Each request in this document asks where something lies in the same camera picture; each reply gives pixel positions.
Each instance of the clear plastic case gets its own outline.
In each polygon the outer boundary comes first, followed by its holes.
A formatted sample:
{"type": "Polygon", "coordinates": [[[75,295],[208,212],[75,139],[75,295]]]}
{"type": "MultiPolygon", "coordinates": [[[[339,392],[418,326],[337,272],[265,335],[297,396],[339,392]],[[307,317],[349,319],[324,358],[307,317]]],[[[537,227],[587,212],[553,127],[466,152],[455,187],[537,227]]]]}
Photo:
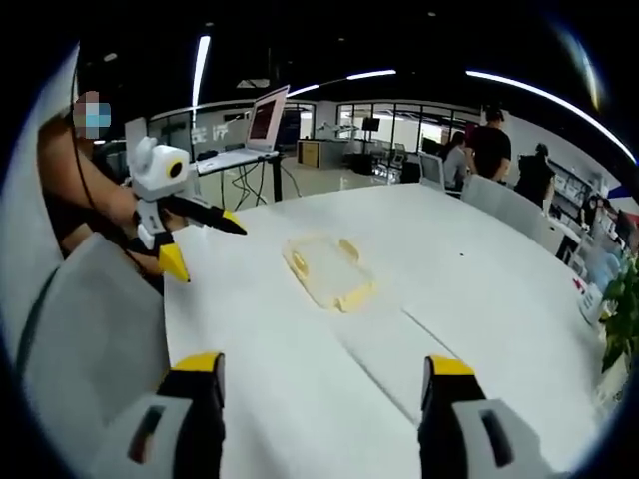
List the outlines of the clear plastic case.
{"type": "Polygon", "coordinates": [[[326,309],[358,309],[375,291],[370,271],[347,239],[314,236],[290,240],[284,258],[311,298],[326,309]]]}

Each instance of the laptop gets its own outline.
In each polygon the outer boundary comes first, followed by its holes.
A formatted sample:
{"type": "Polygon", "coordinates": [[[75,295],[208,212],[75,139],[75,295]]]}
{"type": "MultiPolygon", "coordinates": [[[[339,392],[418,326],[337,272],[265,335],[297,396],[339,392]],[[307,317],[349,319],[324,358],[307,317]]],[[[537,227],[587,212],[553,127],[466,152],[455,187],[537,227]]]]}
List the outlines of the laptop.
{"type": "Polygon", "coordinates": [[[200,175],[237,167],[258,159],[275,157],[276,137],[287,102],[289,85],[260,97],[253,104],[251,123],[247,131],[245,147],[230,152],[222,152],[212,158],[196,162],[200,175]]]}

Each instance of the black cable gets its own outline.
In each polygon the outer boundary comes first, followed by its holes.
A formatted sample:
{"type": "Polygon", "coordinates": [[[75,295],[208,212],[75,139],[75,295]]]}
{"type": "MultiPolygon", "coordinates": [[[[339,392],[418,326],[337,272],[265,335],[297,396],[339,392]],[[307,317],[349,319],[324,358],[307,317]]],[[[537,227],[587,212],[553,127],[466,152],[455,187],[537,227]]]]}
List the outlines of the black cable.
{"type": "MultiPolygon", "coordinates": [[[[75,124],[75,121],[73,120],[73,109],[75,105],[73,93],[74,93],[76,80],[78,78],[78,62],[79,60],[77,59],[76,64],[73,68],[73,77],[71,78],[71,97],[70,97],[70,104],[69,104],[70,110],[71,110],[69,112],[71,115],[71,122],[69,122],[71,124],[71,141],[73,142],[73,152],[75,153],[75,156],[76,156],[76,166],[78,167],[78,173],[80,174],[80,181],[82,183],[84,194],[87,197],[87,201],[89,202],[89,206],[91,207],[91,209],[96,212],[99,212],[99,210],[96,208],[95,202],[93,201],[93,197],[89,193],[89,186],[87,185],[87,180],[84,178],[84,172],[82,171],[82,164],[80,163],[80,154],[78,153],[78,140],[76,138],[76,133],[77,133],[76,124],[75,124]]],[[[142,265],[139,264],[138,261],[127,251],[125,246],[123,246],[122,244],[118,244],[118,247],[133,262],[133,264],[139,269],[140,272],[144,271],[144,269],[142,268],[142,265]]]]}
{"type": "Polygon", "coordinates": [[[298,192],[298,198],[302,197],[302,194],[300,193],[300,187],[298,187],[298,182],[296,182],[295,177],[291,174],[291,172],[289,170],[287,170],[286,168],[284,168],[284,166],[280,165],[280,168],[282,168],[282,170],[284,170],[284,173],[286,173],[287,175],[289,175],[289,177],[291,178],[291,180],[293,180],[293,186],[296,187],[296,192],[298,192]]]}
{"type": "Polygon", "coordinates": [[[242,205],[242,203],[244,202],[244,200],[246,198],[249,197],[249,195],[251,194],[251,190],[249,190],[248,188],[248,183],[247,183],[247,167],[245,167],[244,165],[242,165],[241,167],[238,168],[238,171],[240,172],[240,177],[236,178],[236,180],[240,180],[242,181],[242,196],[240,197],[240,200],[238,201],[238,204],[236,205],[236,211],[238,210],[238,208],[242,205]]]}
{"type": "Polygon", "coordinates": [[[262,172],[261,175],[262,177],[260,178],[260,189],[258,190],[258,192],[256,193],[256,206],[260,203],[260,200],[262,200],[262,187],[264,186],[264,166],[265,166],[266,162],[262,161],[262,172]]]}
{"type": "Polygon", "coordinates": [[[224,170],[220,171],[220,194],[222,195],[222,209],[225,210],[226,206],[224,204],[224,170]]]}

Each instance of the monitor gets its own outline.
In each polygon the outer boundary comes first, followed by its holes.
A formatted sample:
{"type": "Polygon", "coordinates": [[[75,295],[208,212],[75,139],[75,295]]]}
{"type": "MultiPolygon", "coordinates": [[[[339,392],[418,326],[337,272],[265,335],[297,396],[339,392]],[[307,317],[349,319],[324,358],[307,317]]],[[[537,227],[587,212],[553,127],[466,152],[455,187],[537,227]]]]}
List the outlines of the monitor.
{"type": "Polygon", "coordinates": [[[361,122],[361,129],[365,132],[376,132],[379,130],[379,118],[366,117],[361,122]]]}
{"type": "Polygon", "coordinates": [[[266,152],[274,149],[288,92],[286,85],[256,100],[247,133],[247,148],[266,152]]]}

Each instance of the black ceiling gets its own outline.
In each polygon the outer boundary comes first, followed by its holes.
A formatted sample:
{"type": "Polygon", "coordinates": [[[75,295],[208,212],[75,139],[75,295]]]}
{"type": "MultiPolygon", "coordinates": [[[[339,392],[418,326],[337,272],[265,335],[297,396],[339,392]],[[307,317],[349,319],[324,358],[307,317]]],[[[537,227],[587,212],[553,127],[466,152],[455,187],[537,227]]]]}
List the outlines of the black ceiling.
{"type": "Polygon", "coordinates": [[[197,42],[208,33],[212,44],[200,103],[256,96],[236,88],[248,78],[268,78],[272,86],[290,83],[295,89],[393,68],[395,76],[337,82],[299,98],[418,99],[475,107],[499,102],[581,147],[622,182],[636,181],[628,158],[574,114],[528,92],[464,74],[466,69],[486,71],[554,93],[598,119],[639,156],[634,138],[639,99],[626,53],[636,43],[631,16],[583,6],[486,4],[263,2],[235,15],[200,7],[186,19],[165,18],[175,24],[170,26],[155,20],[141,27],[138,21],[118,19],[110,24],[111,35],[93,29],[82,36],[80,87],[98,90],[112,104],[111,135],[118,136],[124,121],[191,103],[197,42]],[[557,25],[581,41],[604,81],[607,97],[599,111],[554,33],[557,25]],[[104,62],[112,52],[118,58],[104,62]]]}

